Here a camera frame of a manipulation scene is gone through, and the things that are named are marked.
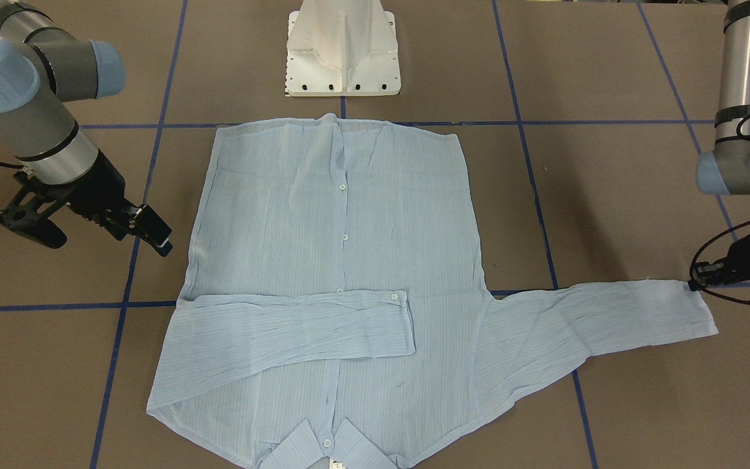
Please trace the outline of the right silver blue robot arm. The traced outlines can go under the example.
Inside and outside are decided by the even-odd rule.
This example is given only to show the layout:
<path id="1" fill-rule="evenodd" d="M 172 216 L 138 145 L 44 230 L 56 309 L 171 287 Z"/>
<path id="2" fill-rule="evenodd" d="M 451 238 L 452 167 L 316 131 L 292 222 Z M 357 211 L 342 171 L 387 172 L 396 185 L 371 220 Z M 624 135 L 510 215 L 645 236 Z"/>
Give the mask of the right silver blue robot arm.
<path id="1" fill-rule="evenodd" d="M 51 217 L 68 207 L 116 240 L 134 236 L 158 255 L 171 252 L 171 228 L 126 199 L 121 173 L 66 107 L 122 92 L 126 76 L 107 42 L 78 40 L 42 10 L 0 1 L 0 142 L 20 185 L 0 225 L 57 249 L 66 235 Z"/>

